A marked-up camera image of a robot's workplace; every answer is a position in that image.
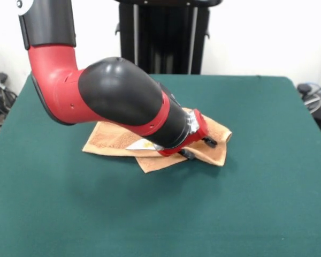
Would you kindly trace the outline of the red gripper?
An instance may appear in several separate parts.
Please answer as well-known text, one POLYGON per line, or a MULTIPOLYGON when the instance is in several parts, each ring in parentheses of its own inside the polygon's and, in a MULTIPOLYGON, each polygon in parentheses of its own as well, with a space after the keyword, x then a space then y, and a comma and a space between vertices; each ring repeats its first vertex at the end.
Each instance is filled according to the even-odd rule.
POLYGON ((190 150, 185 149, 186 146, 200 140, 204 141, 204 143, 211 148, 215 148, 218 145, 216 140, 208 136, 207 123, 203 115, 197 109, 187 112, 187 120, 189 129, 184 141, 174 148, 166 149, 158 146, 158 153, 165 157, 169 157, 173 154, 180 154, 188 160, 194 160, 196 158, 195 154, 190 150))

